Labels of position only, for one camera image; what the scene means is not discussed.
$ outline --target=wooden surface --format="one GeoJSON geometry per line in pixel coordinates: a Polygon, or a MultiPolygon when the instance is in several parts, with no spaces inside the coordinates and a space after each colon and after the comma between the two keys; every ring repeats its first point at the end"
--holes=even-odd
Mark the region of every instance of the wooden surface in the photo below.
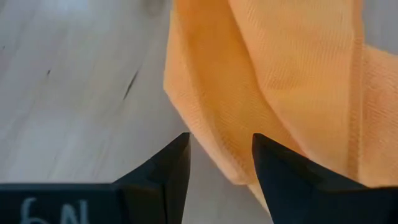
{"type": "MultiPolygon", "coordinates": [[[[365,3],[366,40],[398,53],[397,1],[365,3]]],[[[110,182],[186,130],[162,90],[169,8],[0,0],[1,182],[110,182]]],[[[270,223],[192,143],[183,223],[270,223]]]]}

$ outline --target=orange cloth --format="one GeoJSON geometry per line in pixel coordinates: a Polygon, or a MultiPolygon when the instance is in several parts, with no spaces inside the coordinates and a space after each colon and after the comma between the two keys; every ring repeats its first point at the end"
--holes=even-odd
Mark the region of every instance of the orange cloth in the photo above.
{"type": "Polygon", "coordinates": [[[164,88],[265,206],[262,133],[368,186],[398,184],[398,58],[364,45],[359,0],[175,0],[164,88]]]}

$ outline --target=orange towel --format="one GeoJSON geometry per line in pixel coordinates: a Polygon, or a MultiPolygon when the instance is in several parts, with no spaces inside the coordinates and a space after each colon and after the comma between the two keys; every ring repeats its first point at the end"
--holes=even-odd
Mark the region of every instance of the orange towel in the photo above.
{"type": "Polygon", "coordinates": [[[398,184],[398,57],[359,0],[175,0],[164,88],[223,173],[265,206],[262,133],[368,186],[398,184]]]}

